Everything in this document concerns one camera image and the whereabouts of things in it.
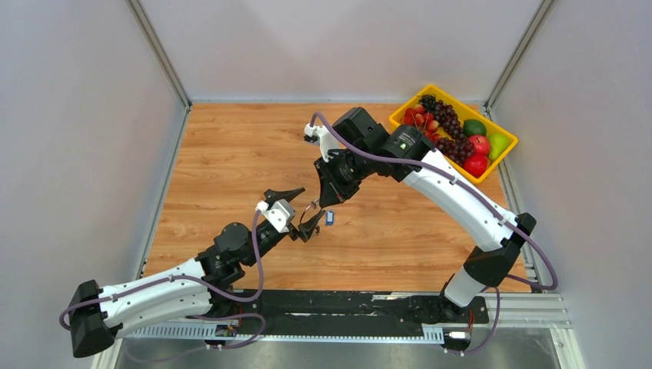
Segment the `metal keyring with keys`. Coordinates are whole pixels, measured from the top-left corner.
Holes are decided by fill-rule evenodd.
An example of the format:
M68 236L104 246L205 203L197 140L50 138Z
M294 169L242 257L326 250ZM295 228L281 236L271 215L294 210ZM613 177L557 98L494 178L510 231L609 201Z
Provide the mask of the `metal keyring with keys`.
M319 200L314 199L309 202L307 207L303 210L301 213L301 216L299 218L299 224L306 224L309 222L314 216L316 216L319 211L321 210L319 206Z

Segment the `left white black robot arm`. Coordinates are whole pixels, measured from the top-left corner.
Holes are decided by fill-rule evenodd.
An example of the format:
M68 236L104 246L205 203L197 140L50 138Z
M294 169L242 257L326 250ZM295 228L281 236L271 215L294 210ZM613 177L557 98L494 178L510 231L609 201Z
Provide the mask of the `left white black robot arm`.
M268 189L256 205L251 226L227 224L213 245L167 271L104 287L95 280L81 283L59 317L71 335L73 357L98 354L142 327L179 317L205 317L209 312L225 318L235 302L255 301L263 290L262 280L252 296L237 296L231 290L244 277L243 268L260 267L261 258L284 238L309 241L327 213L321 209L294 225L291 201L302 192L303 188Z

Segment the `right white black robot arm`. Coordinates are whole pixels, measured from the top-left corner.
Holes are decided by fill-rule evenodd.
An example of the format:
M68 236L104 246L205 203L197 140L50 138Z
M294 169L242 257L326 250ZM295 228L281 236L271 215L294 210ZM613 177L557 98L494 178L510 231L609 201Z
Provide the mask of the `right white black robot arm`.
M345 203L371 175L391 177L433 201L473 238L472 252L442 289L439 310L449 321L466 315L485 288L502 283L537 223L479 191L417 128L388 132L362 107L350 109L333 125L310 121L304 139L321 150L314 163L321 208Z

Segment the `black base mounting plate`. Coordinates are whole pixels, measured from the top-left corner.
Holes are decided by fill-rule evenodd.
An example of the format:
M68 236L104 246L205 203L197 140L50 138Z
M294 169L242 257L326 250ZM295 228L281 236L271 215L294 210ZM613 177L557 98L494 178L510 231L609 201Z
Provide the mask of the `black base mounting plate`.
M221 301L206 316L256 313L266 320L265 334L339 337L417 337L426 324L486 324L487 306L475 297L463 312L444 312L436 294L387 292L265 290L252 302Z

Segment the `red strawberries cluster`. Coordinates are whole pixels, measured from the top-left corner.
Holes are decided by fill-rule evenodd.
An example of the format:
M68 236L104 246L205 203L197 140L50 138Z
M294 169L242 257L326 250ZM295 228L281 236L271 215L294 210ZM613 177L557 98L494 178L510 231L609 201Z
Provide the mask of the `red strawberries cluster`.
M416 104L407 108L401 123L417 128L434 143L441 139L441 135L438 133L439 122L422 104Z

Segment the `dark grape bunch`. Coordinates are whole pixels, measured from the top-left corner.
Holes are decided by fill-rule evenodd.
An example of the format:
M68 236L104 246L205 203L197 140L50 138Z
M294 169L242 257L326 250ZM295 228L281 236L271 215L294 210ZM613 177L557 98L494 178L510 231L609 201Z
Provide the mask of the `dark grape bunch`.
M452 105L430 94L422 95L418 104L422 104L439 122L438 133L441 139L435 143L436 149L442 151L455 164L462 166L465 160L474 154L474 147L464 135Z

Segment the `red round fruit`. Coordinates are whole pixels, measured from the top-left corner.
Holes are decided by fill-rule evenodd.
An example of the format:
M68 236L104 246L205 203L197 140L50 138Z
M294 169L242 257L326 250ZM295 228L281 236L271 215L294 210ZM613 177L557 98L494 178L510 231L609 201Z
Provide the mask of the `red round fruit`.
M462 168L474 178L480 178L484 175L488 166L489 162L486 156L472 155L465 160Z

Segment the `yellow plastic bin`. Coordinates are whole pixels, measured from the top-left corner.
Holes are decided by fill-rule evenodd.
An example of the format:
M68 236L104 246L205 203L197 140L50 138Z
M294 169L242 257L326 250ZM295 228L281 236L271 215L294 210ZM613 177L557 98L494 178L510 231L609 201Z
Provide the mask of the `yellow plastic bin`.
M389 124L392 130L401 125L417 128L476 185L518 143L515 135L434 85L422 88L394 111Z

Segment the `green lime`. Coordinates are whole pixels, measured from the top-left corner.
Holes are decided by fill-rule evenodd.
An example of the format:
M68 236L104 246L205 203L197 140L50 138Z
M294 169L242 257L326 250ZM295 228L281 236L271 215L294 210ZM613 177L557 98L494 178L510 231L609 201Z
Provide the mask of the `green lime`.
M465 120L462 129L464 135L468 138L475 135L485 136L487 134L486 126L482 121L477 119Z

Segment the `red apple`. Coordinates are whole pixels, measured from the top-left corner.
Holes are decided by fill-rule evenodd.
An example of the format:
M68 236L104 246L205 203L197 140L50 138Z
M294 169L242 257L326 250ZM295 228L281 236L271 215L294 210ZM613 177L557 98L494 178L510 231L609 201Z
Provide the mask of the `red apple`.
M468 141L473 145L476 155L487 157L491 151L491 143L483 135L472 135L468 138Z

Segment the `green pear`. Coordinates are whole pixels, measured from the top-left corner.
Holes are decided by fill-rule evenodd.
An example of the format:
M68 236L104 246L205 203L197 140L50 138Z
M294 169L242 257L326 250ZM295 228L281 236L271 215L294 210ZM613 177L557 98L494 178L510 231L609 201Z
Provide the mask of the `green pear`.
M492 161L496 161L511 144L509 137L501 133L488 135L487 140L491 146L487 157Z

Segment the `aluminium rail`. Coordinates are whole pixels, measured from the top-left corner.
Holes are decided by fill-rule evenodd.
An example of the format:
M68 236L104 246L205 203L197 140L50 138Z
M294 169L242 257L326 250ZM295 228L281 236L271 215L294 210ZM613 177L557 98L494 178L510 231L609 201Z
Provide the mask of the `aluminium rail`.
M552 294L482 294L474 312L476 328L560 328L571 323L564 303ZM381 344L443 344L447 339L460 339L465 323L410 323L405 318L389 314L308 314L283 313L280 317L264 314L266 326L260 321L245 321L244 328L227 331L223 321L179 319L142 327L129 334L131 339L177 339L241 342L327 342Z

